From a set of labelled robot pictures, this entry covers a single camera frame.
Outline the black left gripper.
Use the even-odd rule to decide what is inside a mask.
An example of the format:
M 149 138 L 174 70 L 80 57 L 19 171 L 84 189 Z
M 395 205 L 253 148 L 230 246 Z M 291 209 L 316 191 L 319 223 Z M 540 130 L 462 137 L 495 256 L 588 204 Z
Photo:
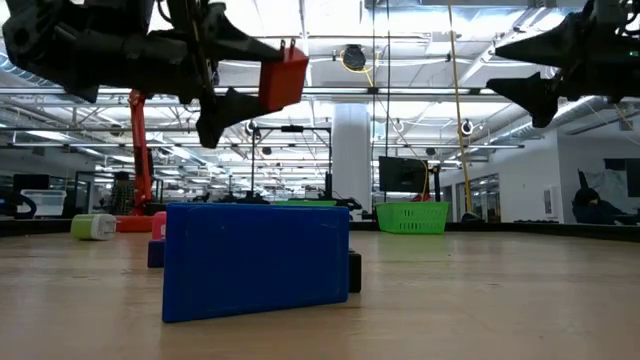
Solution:
M 224 130 L 268 113 L 258 97 L 214 92 L 215 60 L 276 62 L 271 47 L 235 27 L 212 0 L 59 0 L 66 74 L 59 84 L 95 102 L 101 86 L 200 98 L 200 145 L 215 149 Z

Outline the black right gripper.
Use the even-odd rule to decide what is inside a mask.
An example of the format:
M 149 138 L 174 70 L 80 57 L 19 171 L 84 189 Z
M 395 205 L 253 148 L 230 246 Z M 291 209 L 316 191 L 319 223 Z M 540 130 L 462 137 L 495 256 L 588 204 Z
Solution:
M 627 30 L 631 17 L 622 0 L 586 0 L 551 30 L 502 45 L 499 57 L 560 68 L 557 92 L 575 100 L 604 96 L 610 103 L 640 98 L 640 29 Z M 558 111 L 552 80 L 540 73 L 527 78 L 494 78 L 487 88 L 531 116 L 534 128 L 547 127 Z

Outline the red cube charger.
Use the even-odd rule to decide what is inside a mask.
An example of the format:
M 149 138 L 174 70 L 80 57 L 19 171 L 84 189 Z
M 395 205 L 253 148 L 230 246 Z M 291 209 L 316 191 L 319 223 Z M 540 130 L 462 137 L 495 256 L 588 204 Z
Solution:
M 301 100 L 309 58 L 296 46 L 281 41 L 282 59 L 261 64 L 258 98 L 270 112 L 296 104 Z

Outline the pink cube charger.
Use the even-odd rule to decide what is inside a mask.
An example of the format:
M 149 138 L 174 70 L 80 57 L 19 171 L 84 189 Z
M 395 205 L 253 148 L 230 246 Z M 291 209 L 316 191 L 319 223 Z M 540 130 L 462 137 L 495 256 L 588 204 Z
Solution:
M 164 240 L 166 237 L 167 213 L 165 211 L 156 212 L 151 221 L 151 239 Z

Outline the blue usb stick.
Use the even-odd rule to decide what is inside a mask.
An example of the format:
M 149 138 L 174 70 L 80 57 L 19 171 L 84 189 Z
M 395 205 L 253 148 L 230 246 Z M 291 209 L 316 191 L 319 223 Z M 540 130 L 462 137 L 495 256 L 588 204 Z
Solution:
M 348 296 L 349 212 L 343 207 L 167 208 L 165 323 L 341 303 Z

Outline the purple charger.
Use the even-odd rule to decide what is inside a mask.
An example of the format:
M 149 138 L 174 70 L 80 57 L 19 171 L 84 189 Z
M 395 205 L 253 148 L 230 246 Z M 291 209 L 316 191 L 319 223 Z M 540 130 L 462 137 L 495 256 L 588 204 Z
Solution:
M 163 268 L 165 260 L 165 241 L 150 240 L 147 248 L 147 267 Z

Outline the green and white charger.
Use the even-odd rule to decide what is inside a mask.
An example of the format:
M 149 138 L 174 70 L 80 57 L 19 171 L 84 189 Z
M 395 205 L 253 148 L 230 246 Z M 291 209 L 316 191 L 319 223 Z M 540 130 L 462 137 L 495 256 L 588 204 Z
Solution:
M 79 214 L 71 222 L 71 236 L 84 241 L 107 241 L 116 233 L 117 219 L 110 214 Z

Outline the black rectangular block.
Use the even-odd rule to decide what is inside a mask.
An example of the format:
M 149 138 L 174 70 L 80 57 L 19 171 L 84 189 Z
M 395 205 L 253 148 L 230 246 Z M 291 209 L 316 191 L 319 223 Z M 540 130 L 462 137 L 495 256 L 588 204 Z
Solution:
M 362 257 L 353 249 L 349 250 L 349 292 L 360 293 L 362 289 Z

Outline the red desk lamp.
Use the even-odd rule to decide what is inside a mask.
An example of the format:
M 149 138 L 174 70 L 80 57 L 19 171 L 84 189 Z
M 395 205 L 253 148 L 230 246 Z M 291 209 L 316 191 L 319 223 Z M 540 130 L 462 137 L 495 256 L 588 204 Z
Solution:
M 150 232 L 152 217 L 146 214 L 152 201 L 152 171 L 146 142 L 144 118 L 145 94 L 132 90 L 129 95 L 131 132 L 135 170 L 135 192 L 131 215 L 118 215 L 116 230 L 120 233 Z

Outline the person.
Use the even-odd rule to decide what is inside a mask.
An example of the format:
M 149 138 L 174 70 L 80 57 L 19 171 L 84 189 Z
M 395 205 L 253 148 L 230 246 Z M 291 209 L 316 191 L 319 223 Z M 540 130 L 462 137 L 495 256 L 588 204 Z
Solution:
M 114 179 L 111 195 L 111 214 L 131 215 L 134 207 L 135 184 L 130 180 L 127 172 L 116 173 Z
M 579 189 L 572 202 L 572 213 L 578 223 L 595 225 L 615 225 L 627 213 L 600 198 L 592 188 Z

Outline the black monitor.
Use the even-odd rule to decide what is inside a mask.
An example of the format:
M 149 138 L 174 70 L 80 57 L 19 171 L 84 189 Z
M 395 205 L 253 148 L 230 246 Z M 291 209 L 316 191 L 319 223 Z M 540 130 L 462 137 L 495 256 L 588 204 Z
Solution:
M 380 156 L 378 163 L 381 191 L 423 193 L 428 189 L 427 168 L 420 160 Z

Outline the clear plastic storage box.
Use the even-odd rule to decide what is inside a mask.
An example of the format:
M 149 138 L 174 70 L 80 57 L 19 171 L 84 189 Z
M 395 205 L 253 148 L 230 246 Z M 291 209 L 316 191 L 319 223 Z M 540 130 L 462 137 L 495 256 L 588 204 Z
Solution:
M 35 203 L 35 217 L 52 217 L 63 214 L 67 196 L 63 190 L 23 189 L 21 194 Z

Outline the black metal frame stand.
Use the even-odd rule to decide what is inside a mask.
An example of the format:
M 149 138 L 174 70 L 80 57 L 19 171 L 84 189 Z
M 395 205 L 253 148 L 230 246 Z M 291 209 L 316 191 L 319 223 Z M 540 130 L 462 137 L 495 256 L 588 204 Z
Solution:
M 332 141 L 332 130 L 330 128 L 322 128 L 316 126 L 302 126 L 302 125 L 282 125 L 282 126 L 258 126 L 253 123 L 253 129 L 251 134 L 251 175 L 250 175 L 250 190 L 248 191 L 248 196 L 250 198 L 255 197 L 255 163 L 256 163 L 256 133 L 257 131 L 265 130 L 266 133 L 261 137 L 262 140 L 265 140 L 273 131 L 278 131 L 282 133 L 300 133 L 304 134 L 305 131 L 311 131 L 314 135 L 316 135 L 324 146 L 328 149 L 328 170 L 325 174 L 325 189 L 324 189 L 324 200 L 329 200 L 333 194 L 333 141 Z

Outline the black aluminium table frame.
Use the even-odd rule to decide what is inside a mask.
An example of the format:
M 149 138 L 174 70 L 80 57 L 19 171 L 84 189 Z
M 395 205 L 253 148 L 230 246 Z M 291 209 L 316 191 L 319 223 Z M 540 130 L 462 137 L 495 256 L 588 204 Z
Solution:
M 69 232 L 70 219 L 0 220 L 0 238 Z M 543 222 L 446 223 L 452 232 L 514 232 L 640 243 L 640 226 Z

